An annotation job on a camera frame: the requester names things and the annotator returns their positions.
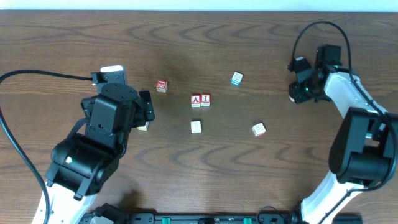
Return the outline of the red letter A block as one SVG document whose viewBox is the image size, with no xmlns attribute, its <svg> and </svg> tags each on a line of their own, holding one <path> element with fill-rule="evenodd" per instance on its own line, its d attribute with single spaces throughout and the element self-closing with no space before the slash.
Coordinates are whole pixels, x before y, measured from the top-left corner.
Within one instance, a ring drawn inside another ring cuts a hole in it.
<svg viewBox="0 0 398 224">
<path fill-rule="evenodd" d="M 192 95 L 191 96 L 191 106 L 193 108 L 201 106 L 201 95 Z"/>
</svg>

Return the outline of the red letter I block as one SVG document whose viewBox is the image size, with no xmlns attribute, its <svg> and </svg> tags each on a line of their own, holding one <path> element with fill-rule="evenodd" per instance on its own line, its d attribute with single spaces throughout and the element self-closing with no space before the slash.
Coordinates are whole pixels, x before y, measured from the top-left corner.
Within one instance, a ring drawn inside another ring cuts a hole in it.
<svg viewBox="0 0 398 224">
<path fill-rule="evenodd" d="M 210 94 L 201 94 L 200 103 L 201 103 L 201 106 L 210 106 L 211 95 Z"/>
</svg>

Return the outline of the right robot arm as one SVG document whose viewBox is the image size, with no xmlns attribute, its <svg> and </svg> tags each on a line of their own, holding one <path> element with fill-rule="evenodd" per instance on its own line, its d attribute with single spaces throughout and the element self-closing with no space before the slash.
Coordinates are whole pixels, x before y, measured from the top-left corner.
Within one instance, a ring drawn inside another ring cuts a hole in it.
<svg viewBox="0 0 398 224">
<path fill-rule="evenodd" d="M 390 178 L 397 160 L 397 115 L 377 104 L 358 73 L 341 64 L 337 45 L 320 46 L 314 65 L 297 57 L 288 69 L 297 77 L 289 85 L 291 101 L 332 101 L 343 122 L 331 145 L 326 177 L 285 221 L 362 223 L 360 215 L 340 211 L 355 196 Z"/>
</svg>

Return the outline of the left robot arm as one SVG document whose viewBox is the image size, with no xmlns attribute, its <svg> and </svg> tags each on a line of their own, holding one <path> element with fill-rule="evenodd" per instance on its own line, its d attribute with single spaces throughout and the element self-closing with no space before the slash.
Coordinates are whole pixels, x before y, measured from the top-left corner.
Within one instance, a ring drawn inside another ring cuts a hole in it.
<svg viewBox="0 0 398 224">
<path fill-rule="evenodd" d="M 33 223 L 78 223 L 117 170 L 133 128 L 155 119 L 150 92 L 109 83 L 81 101 L 85 117 L 51 153 Z"/>
</svg>

